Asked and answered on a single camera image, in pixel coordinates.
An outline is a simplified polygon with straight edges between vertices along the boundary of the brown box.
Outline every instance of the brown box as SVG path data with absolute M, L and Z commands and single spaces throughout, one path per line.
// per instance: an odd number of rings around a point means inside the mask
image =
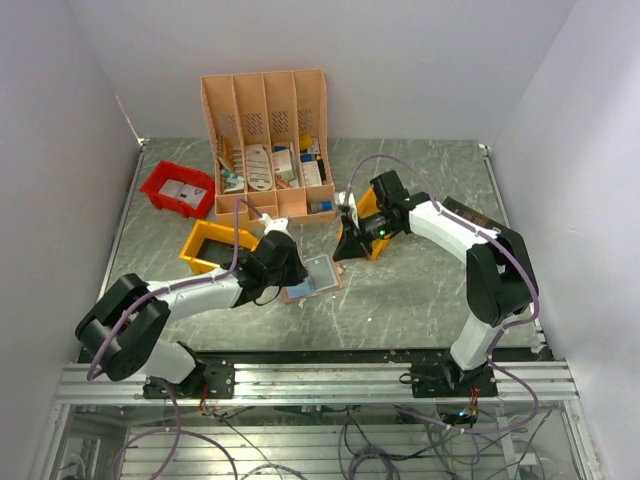
M 238 198 L 246 198 L 258 210 L 271 217 L 290 217 L 293 224 L 327 223 L 335 219 L 335 210 L 312 214 L 309 203 L 331 201 L 335 186 L 331 177 L 327 150 L 327 91 L 322 70 L 247 73 L 202 77 L 202 106 L 215 157 L 218 222 L 233 225 L 233 210 Z M 326 181 L 305 185 L 300 163 L 299 137 L 308 134 L 318 139 Z M 292 142 L 292 166 L 299 188 L 280 188 L 273 176 L 272 146 Z M 273 187 L 254 191 L 248 185 L 245 145 L 262 144 L 269 157 Z M 224 194 L 220 162 L 229 165 L 226 150 L 242 151 L 243 192 Z M 242 205 L 240 228 L 260 226 L 255 213 Z

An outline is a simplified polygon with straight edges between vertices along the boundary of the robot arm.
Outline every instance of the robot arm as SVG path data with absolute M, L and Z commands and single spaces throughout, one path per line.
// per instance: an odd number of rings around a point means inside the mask
M 231 273 L 227 266 L 167 282 L 144 282 L 127 274 L 105 292 L 76 328 L 76 337 L 92 356 L 125 309 L 148 297 L 100 359 L 100 367 L 111 380 L 139 372 L 164 378 L 179 392 L 192 394 L 205 381 L 204 365 L 186 345 L 160 340 L 164 327 L 200 312 L 244 305 L 260 298 L 267 287 L 302 283 L 308 272 L 287 231 L 288 220 L 264 215 L 261 221 L 266 228 L 258 246 Z
M 486 351 L 503 321 L 522 313 L 531 294 L 515 268 L 486 239 L 444 216 L 423 192 L 409 195 L 395 171 L 371 180 L 379 212 L 366 218 L 345 206 L 343 233 L 334 260 L 369 256 L 375 240 L 404 231 L 425 237 L 451 253 L 466 267 L 467 303 L 471 312 L 458 339 L 451 346 L 452 360 L 462 371 L 486 362 Z M 534 285 L 533 269 L 522 237 L 512 231 L 476 227 L 506 247 L 520 262 Z

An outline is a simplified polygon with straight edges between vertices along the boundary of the marble tabletop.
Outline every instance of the marble tabletop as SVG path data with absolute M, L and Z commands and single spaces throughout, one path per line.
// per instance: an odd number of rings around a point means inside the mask
M 329 162 L 336 191 L 345 188 L 355 163 L 375 153 L 406 159 L 435 187 L 438 198 L 451 196 L 504 223 L 498 197 L 478 144 L 470 141 L 330 139 Z M 180 251 L 195 223 L 169 210 L 156 210 L 140 186 L 160 160 L 213 174 L 206 138 L 152 138 L 135 185 L 109 284 L 135 272 L 144 280 L 192 275 Z M 402 166 L 380 159 L 358 172 L 359 198 L 371 178 L 396 169 L 410 192 L 422 189 Z M 213 213 L 208 220 L 214 220 Z M 340 220 L 291 228 L 303 258 L 331 255 Z M 329 350 L 449 347 L 467 319 L 462 264 L 439 246 L 413 235 L 394 238 L 378 260 L 345 260 L 344 288 L 302 305 L 280 299 L 215 310 L 172 323 L 163 338 L 181 340 L 195 350 Z M 516 327 L 501 346 L 533 347 L 532 325 Z

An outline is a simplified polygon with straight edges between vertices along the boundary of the white wall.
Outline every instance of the white wall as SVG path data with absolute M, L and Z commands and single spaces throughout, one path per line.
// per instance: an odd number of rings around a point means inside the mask
M 0 477 L 27 478 L 138 150 L 63 0 L 0 5 Z
M 581 0 L 493 150 L 611 479 L 638 478 L 640 3 Z
M 331 135 L 484 143 L 574 3 L 69 0 L 141 136 L 204 136 L 202 75 L 319 66 Z

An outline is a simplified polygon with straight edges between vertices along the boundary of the small red object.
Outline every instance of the small red object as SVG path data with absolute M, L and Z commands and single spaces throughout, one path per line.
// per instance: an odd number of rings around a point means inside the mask
M 177 198 L 168 197 L 160 193 L 160 189 L 167 180 L 178 180 L 179 182 L 205 189 L 207 192 L 200 200 L 198 207 L 194 208 Z M 209 175 L 200 170 L 161 160 L 149 175 L 149 178 L 140 187 L 140 191 L 147 194 L 153 206 L 158 209 L 167 208 L 178 212 L 185 218 L 204 218 L 213 205 L 216 184 Z

